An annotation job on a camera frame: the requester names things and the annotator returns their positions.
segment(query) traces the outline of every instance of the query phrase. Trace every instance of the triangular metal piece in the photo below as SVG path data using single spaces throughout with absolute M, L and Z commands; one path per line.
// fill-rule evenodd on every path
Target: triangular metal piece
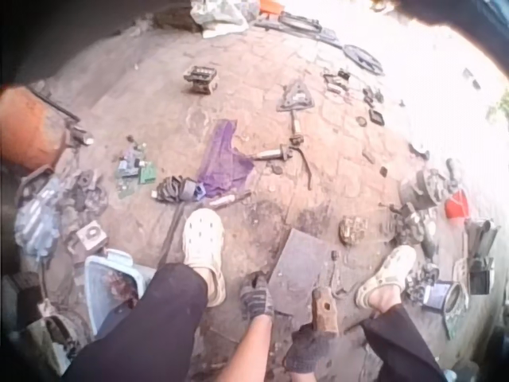
M 302 80 L 295 80 L 285 87 L 283 97 L 279 100 L 277 111 L 304 110 L 315 106 L 311 93 Z

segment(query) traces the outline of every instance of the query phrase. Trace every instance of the concrete ground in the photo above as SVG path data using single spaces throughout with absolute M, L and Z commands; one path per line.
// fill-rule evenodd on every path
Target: concrete ground
M 225 228 L 227 300 L 205 314 L 200 327 L 203 348 L 196 351 L 200 356 L 193 363 L 193 379 L 207 380 L 206 372 L 219 368 L 230 356 L 246 327 L 240 314 L 239 283 L 252 271 L 272 270 L 291 228 L 340 246 L 337 230 L 342 216 L 372 218 L 379 214 L 379 202 L 399 203 L 399 182 L 426 166 L 410 154 L 409 140 L 429 147 L 432 160 L 428 166 L 444 169 L 446 158 L 460 159 L 472 215 L 491 217 L 502 227 L 492 250 L 495 287 L 489 296 L 472 299 L 457 338 L 447 340 L 436 314 L 408 306 L 441 366 L 451 367 L 459 357 L 473 354 L 474 344 L 491 326 L 507 271 L 507 130 L 488 125 L 484 118 L 490 97 L 496 98 L 499 91 L 495 88 L 497 71 L 448 30 L 381 18 L 335 2 L 324 2 L 313 10 L 301 7 L 297 13 L 319 18 L 343 42 L 372 53 L 383 62 L 387 75 L 373 77 L 339 49 L 253 27 L 212 40 L 176 30 L 127 31 L 94 44 L 47 81 L 52 97 L 80 115 L 84 127 L 95 136 L 95 144 L 81 150 L 80 167 L 96 168 L 105 177 L 110 206 L 100 221 L 110 237 L 109 245 L 129 252 L 137 263 L 156 267 L 175 209 L 151 199 L 150 185 L 118 198 L 115 170 L 119 155 L 127 148 L 127 135 L 146 143 L 148 159 L 158 168 L 158 181 L 171 175 L 196 177 L 217 119 L 237 121 L 232 143 L 242 153 L 287 143 L 290 119 L 276 112 L 276 103 L 283 85 L 302 78 L 315 101 L 314 108 L 298 113 L 305 135 L 303 150 L 313 171 L 313 190 L 307 190 L 299 157 L 281 164 L 282 175 L 259 162 L 247 180 L 253 196 L 219 212 Z M 193 64 L 218 69 L 220 85 L 213 95 L 188 91 L 182 73 Z M 465 66 L 495 74 L 476 93 L 461 77 Z M 321 78 L 324 68 L 346 68 L 356 76 L 350 97 L 326 92 Z M 379 108 L 385 127 L 367 117 L 360 91 L 364 84 L 381 88 L 385 95 Z M 399 106 L 401 99 L 405 107 Z M 366 127 L 357 124 L 360 115 L 368 120 Z M 374 155 L 376 164 L 363 157 L 363 150 Z M 379 174 L 380 166 L 388 168 L 387 177 Z M 441 278 L 451 279 L 453 261 L 460 257 L 458 230 L 445 221 L 441 210 L 439 214 L 442 246 L 438 262 Z M 171 261 L 183 259 L 182 225 L 170 251 Z M 350 251 L 348 265 L 341 269 L 345 289 L 371 275 L 389 251 L 373 237 Z M 338 310 L 343 327 L 367 316 L 355 308 L 353 293 Z M 268 380 L 288 379 L 281 360 L 289 346 L 289 333 L 297 324 L 276 319 Z M 356 332 L 338 340 L 330 358 L 319 367 L 321 380 L 376 376 L 379 364 L 371 362 L 360 346 L 362 337 Z

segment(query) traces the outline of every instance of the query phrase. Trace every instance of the person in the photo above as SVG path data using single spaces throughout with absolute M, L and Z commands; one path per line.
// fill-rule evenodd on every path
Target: person
M 182 381 L 194 345 L 194 333 L 207 305 L 224 300 L 220 274 L 223 227 L 211 210 L 199 209 L 186 221 L 185 261 L 159 269 L 136 307 L 101 338 L 87 345 L 63 375 L 65 381 Z M 415 261 L 415 250 L 396 248 L 380 270 L 357 291 L 359 307 L 379 312 L 361 326 L 367 342 L 382 359 L 380 381 L 442 381 L 432 353 L 402 305 L 404 279 Z M 263 275 L 244 280 L 240 291 L 250 324 L 233 357 L 217 377 L 219 382 L 259 382 L 266 375 L 274 305 Z M 284 366 L 293 382 L 315 381 L 317 362 L 331 339 L 310 324 L 292 334 Z

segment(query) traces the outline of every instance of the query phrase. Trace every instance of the black glove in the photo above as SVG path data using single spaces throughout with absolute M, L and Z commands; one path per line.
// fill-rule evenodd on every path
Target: black glove
M 251 321 L 262 314 L 274 316 L 274 304 L 267 280 L 259 272 L 251 273 L 246 277 L 240 289 L 240 300 L 243 304 L 243 316 Z
M 318 360 L 328 354 L 331 337 L 315 332 L 312 324 L 292 333 L 292 345 L 284 361 L 288 372 L 308 374 L 315 371 Z

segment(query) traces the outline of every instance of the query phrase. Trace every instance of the purple cloth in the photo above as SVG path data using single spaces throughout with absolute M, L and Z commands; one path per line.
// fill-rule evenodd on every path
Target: purple cloth
M 240 191 L 247 175 L 253 170 L 253 162 L 231 147 L 231 139 L 237 121 L 221 119 L 201 162 L 198 182 L 205 186 L 208 197 L 216 197 L 231 189 Z

